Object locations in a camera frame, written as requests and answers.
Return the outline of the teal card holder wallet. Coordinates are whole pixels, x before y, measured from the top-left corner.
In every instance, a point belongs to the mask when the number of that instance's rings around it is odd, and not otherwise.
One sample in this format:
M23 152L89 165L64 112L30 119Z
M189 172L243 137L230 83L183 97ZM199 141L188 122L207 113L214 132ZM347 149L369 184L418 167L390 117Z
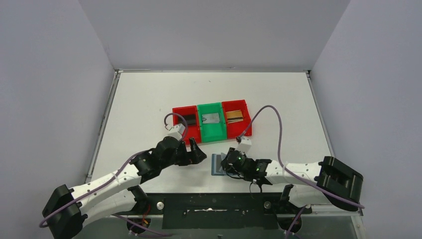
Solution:
M211 156L211 175L212 176L226 176L226 171L223 169L221 162L225 159L224 153L212 154Z

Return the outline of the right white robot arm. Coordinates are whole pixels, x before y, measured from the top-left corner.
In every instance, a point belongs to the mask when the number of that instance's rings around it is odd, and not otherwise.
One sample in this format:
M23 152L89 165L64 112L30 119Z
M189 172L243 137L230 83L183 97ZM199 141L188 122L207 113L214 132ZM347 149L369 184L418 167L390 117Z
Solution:
M300 208L331 203L345 211L363 209L360 196L363 175L333 156L314 163L286 163L252 159L244 152L230 148L221 167L230 176L262 185L284 184L288 202Z

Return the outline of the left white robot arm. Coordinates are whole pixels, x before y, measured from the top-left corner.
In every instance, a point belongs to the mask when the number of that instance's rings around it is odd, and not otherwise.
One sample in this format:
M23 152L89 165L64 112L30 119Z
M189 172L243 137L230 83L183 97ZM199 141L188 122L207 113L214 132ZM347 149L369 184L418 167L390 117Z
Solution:
M167 136L108 175L72 188L65 184L57 187L42 210L44 219L39 227L49 228L55 239L71 239L91 222L144 206L147 195L142 183L169 166L199 164L207 158L194 138L189 141L187 150L184 141Z

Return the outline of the green plastic bin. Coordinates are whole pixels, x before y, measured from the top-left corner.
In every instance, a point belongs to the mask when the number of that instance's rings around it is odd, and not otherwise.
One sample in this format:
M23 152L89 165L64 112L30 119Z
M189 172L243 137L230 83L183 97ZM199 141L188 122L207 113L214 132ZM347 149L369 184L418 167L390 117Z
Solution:
M203 143L222 141L227 139L227 130L221 102L197 105L201 137ZM203 114L219 113L220 123L203 124Z

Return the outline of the red plastic bin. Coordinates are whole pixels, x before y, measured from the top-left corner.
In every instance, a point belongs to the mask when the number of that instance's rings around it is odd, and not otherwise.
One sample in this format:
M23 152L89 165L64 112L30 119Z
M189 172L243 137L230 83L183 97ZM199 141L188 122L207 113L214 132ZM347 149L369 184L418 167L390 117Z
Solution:
M193 126L186 127L186 130L184 134L186 135L184 138L184 142L186 144L189 144L189 138L193 137L197 144L202 142L201 137L201 128L200 128L200 122L199 122L199 115L198 115L198 108L197 106L185 106L185 107L178 107L178 108L172 108L172 112L179 114L179 115L189 115L189 114L195 114L197 124Z
M221 104L222 104L223 115L224 115L225 123L226 123L227 138L234 139L240 134L242 134L243 131L251 123L251 116L249 114L247 103L245 100L235 100L235 101L225 101L225 102L222 102ZM226 112L235 111L235 110L242 111L244 120L240 122L235 122L235 123L227 123Z

